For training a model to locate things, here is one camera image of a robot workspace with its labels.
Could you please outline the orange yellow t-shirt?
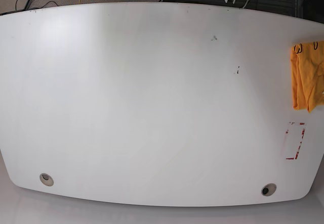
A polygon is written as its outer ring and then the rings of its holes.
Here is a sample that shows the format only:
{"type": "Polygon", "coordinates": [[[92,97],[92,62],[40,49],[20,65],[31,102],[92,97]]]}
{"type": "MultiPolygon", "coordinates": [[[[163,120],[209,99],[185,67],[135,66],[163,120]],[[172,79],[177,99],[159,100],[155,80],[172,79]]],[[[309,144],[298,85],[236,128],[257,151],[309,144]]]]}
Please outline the orange yellow t-shirt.
{"type": "Polygon", "coordinates": [[[323,41],[292,47],[292,99],[295,110],[311,112],[323,105],[323,41]]]}

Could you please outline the left table grommet hole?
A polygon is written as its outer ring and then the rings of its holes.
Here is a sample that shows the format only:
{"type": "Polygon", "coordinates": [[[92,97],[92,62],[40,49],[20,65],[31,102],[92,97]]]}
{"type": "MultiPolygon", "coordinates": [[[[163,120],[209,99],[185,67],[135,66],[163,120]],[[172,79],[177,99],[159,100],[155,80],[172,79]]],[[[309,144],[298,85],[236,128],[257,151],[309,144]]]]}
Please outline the left table grommet hole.
{"type": "Polygon", "coordinates": [[[49,176],[48,174],[42,173],[42,174],[40,174],[39,178],[40,178],[40,181],[45,186],[51,187],[54,184],[52,177],[49,176]]]}

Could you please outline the table grommet hole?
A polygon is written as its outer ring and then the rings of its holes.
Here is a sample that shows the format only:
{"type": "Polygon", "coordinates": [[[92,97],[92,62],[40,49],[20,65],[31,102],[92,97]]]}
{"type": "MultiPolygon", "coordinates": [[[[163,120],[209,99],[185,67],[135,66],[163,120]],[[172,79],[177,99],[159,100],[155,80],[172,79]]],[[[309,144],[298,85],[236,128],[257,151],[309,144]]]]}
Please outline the table grommet hole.
{"type": "Polygon", "coordinates": [[[39,178],[40,178],[40,181],[45,186],[51,187],[54,184],[52,177],[49,176],[48,174],[42,173],[42,174],[40,174],[39,178]]]}
{"type": "Polygon", "coordinates": [[[274,194],[274,192],[276,191],[276,184],[273,184],[273,183],[270,183],[270,184],[267,184],[265,185],[262,190],[261,190],[261,194],[263,196],[271,196],[274,194]]]}

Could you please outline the right table grommet hole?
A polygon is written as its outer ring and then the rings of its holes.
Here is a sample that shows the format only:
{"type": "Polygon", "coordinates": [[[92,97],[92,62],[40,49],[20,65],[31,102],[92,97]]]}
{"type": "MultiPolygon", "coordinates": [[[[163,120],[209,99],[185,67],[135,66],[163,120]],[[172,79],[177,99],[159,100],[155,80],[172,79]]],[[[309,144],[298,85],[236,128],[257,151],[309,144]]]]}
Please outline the right table grommet hole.
{"type": "Polygon", "coordinates": [[[273,183],[270,183],[270,184],[267,184],[265,185],[262,190],[261,190],[261,194],[263,196],[271,196],[274,194],[274,192],[276,191],[276,184],[273,184],[273,183]]]}

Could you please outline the red tape marker rectangle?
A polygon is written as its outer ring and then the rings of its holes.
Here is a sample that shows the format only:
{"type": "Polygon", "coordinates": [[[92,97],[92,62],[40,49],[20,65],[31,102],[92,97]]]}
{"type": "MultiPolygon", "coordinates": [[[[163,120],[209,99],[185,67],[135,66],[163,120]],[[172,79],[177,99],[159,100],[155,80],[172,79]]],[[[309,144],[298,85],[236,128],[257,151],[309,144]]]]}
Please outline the red tape marker rectangle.
{"type": "Polygon", "coordinates": [[[283,141],[282,154],[285,160],[296,160],[305,135],[306,123],[289,122],[283,141]]]}

